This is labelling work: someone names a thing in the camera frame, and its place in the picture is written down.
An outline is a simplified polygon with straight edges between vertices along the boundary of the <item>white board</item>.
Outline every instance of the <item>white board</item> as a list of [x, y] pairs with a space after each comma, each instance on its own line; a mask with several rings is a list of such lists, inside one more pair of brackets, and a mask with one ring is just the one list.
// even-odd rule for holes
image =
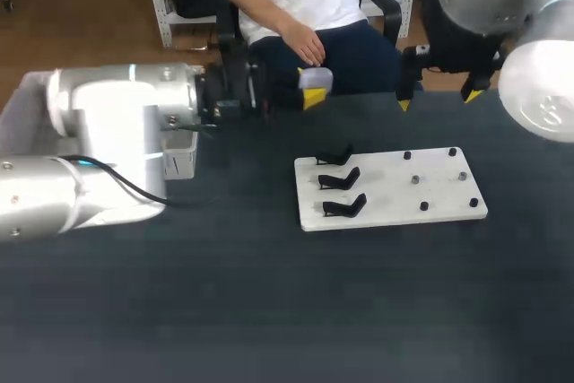
[[[404, 152], [354, 154], [345, 166], [317, 165], [315, 158], [295, 161], [301, 227], [305, 231], [372, 228], [414, 223], [483, 219], [488, 208], [462, 150], [450, 148]], [[319, 175], [346, 178], [355, 167], [361, 176], [349, 191], [321, 190]], [[459, 179], [461, 172], [466, 180]], [[419, 183], [413, 184], [413, 176]], [[355, 218], [325, 217], [323, 202], [351, 205], [360, 194], [367, 204]], [[473, 208], [470, 203], [478, 199]], [[429, 209], [421, 210], [427, 202]]]

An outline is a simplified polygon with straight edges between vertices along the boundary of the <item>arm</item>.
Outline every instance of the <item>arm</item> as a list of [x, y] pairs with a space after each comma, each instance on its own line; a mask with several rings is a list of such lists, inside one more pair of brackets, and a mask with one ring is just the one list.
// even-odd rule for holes
[[325, 49], [317, 34], [271, 0], [230, 0], [252, 20], [281, 35], [285, 43], [308, 65], [321, 66]]

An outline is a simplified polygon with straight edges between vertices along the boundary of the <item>chair armrest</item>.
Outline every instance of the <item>chair armrest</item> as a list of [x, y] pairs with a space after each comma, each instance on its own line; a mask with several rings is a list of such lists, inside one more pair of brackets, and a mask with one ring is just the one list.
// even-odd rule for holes
[[217, 43], [220, 51], [229, 52], [231, 47], [241, 41], [237, 35], [236, 21], [239, 14], [237, 7], [229, 0], [221, 0], [216, 10]]
[[383, 31], [385, 37], [396, 45], [398, 41], [398, 34], [403, 25], [403, 13], [401, 5], [396, 0], [370, 0], [373, 4], [378, 6], [385, 15], [385, 30]]

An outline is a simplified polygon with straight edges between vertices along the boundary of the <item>white plastic bin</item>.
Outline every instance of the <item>white plastic bin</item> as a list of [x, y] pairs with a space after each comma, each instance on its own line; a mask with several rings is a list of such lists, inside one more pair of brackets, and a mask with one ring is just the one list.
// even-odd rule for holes
[[[71, 154], [75, 139], [61, 138], [46, 111], [46, 84], [51, 73], [24, 75], [20, 87], [0, 113], [0, 154]], [[187, 130], [162, 134], [165, 179], [190, 179], [196, 171], [197, 133]]]

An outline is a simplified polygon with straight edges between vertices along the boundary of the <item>person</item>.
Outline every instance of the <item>person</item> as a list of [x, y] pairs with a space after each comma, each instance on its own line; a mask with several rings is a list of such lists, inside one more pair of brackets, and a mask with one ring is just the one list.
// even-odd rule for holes
[[230, 0], [249, 52], [269, 74], [327, 67], [334, 94], [394, 91], [400, 53], [369, 25], [359, 0]]

